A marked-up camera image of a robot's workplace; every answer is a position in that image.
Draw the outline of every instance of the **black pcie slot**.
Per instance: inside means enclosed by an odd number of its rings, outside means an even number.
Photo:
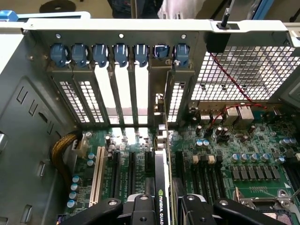
[[[218,193],[216,190],[216,183],[215,183],[215,175],[214,175],[214,170],[213,167],[206,167],[207,171],[207,176],[208,176],[208,182],[210,184],[210,192],[211,192],[211,197],[212,201],[214,202],[215,200],[218,199]]]
[[[192,172],[192,181],[193,181],[193,187],[194,187],[194,194],[200,195],[200,189],[199,189],[199,180],[198,180],[198,173],[197,173],[197,167],[194,165],[191,165],[191,172]]]
[[[287,176],[290,179],[290,182],[292,183],[292,187],[294,191],[298,190],[300,188],[300,181],[299,181],[299,170],[300,166],[296,164],[291,164],[290,162],[285,162],[283,164],[285,171],[287,173]]]
[[[199,174],[200,174],[200,180],[201,180],[201,187],[202,187],[202,195],[206,199],[208,204],[211,204],[210,195],[208,192],[208,184],[206,181],[206,175],[205,175],[205,167],[199,166]]]
[[[220,197],[226,198],[223,176],[222,176],[221,168],[219,166],[215,167],[215,174],[217,178],[217,187],[219,188]]]
[[[136,179],[136,154],[135,152],[129,153],[128,161],[128,180],[127,180],[127,196],[135,194],[135,179]]]
[[[121,173],[121,154],[115,152],[112,160],[112,182],[111,182],[111,198],[118,198],[120,191],[120,173]]]
[[[186,187],[186,179],[184,176],[184,162],[183,162],[183,155],[182,151],[177,151],[175,153],[175,167],[176,167],[176,174],[182,181],[184,187]]]

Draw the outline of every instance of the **pcie slot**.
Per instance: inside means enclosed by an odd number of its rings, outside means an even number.
[[[112,160],[111,198],[118,198],[120,191],[121,154],[115,152]]]
[[[182,151],[177,151],[175,153],[175,168],[177,177],[179,177],[182,181],[184,187],[186,187],[186,179],[184,176],[184,162],[183,162],[183,155]]]
[[[221,168],[219,166],[215,166],[215,174],[217,178],[217,187],[219,188],[220,197],[226,198],[223,176],[222,176]]]
[[[136,158],[135,152],[130,152],[129,161],[128,161],[127,196],[135,194],[135,179],[136,179],[135,158]]]
[[[217,190],[216,190],[214,170],[213,170],[212,167],[208,166],[208,167],[206,167],[206,171],[207,171],[207,176],[208,176],[208,182],[210,184],[211,198],[212,198],[212,201],[214,202],[215,200],[218,199],[218,193],[217,193]]]
[[[206,199],[207,203],[211,204],[210,195],[208,192],[208,184],[205,175],[205,167],[201,167],[201,166],[199,167],[199,175],[200,175],[200,181],[202,187],[202,195]]]
[[[193,181],[193,187],[194,187],[194,194],[200,195],[200,188],[199,188],[199,180],[198,180],[198,173],[197,173],[197,167],[194,165],[191,165],[191,172],[192,172],[192,181]]]
[[[97,204],[101,199],[101,191],[103,186],[103,177],[105,172],[105,163],[106,163],[106,150],[105,147],[98,147],[95,170],[93,175],[92,189],[90,193],[90,204],[89,207]]]
[[[285,171],[290,179],[290,182],[292,184],[292,187],[294,191],[298,190],[300,188],[300,181],[299,181],[299,170],[300,166],[296,164],[292,164],[290,162],[285,162],[283,164]]]

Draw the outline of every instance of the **cable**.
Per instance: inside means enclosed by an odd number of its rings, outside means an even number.
[[[215,123],[216,119],[221,116],[223,113],[226,112],[227,109],[233,108],[233,107],[239,107],[239,106],[256,106],[260,108],[267,109],[266,106],[263,106],[261,104],[255,103],[245,92],[244,90],[239,86],[239,84],[235,81],[234,78],[232,78],[229,73],[223,68],[223,66],[220,64],[219,60],[217,59],[217,55],[213,55],[210,53],[210,56],[214,59],[214,62],[217,64],[217,66],[222,70],[222,72],[234,83],[234,85],[237,87],[237,89],[240,91],[240,93],[244,96],[245,99],[247,99],[250,104],[238,104],[238,105],[232,105],[229,107],[225,107],[211,122],[209,129],[211,129],[212,125]]]
[[[54,167],[62,175],[66,189],[69,190],[71,186],[72,175],[67,165],[63,161],[63,154],[66,151],[67,147],[73,143],[73,141],[82,139],[83,135],[81,131],[71,132],[62,138],[60,138],[53,146],[51,151],[50,159]]]

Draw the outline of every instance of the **chip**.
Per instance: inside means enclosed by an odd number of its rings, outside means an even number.
[[[254,148],[253,148],[252,146],[249,146],[249,147],[248,147],[248,150],[249,150],[249,151],[254,151]]]

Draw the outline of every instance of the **motherboard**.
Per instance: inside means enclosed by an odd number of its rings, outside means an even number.
[[[253,114],[247,129],[221,124],[209,129],[209,124],[193,121],[169,129],[172,177],[209,204],[222,197],[242,200],[286,224],[299,224],[299,200],[290,200],[300,188],[294,164],[300,160],[300,145],[293,118],[267,122],[262,112]],[[89,148],[86,157],[77,159],[76,188],[71,187],[63,215],[75,215],[101,199],[126,202],[132,194],[151,194],[155,130],[112,128],[86,131],[85,137]]]

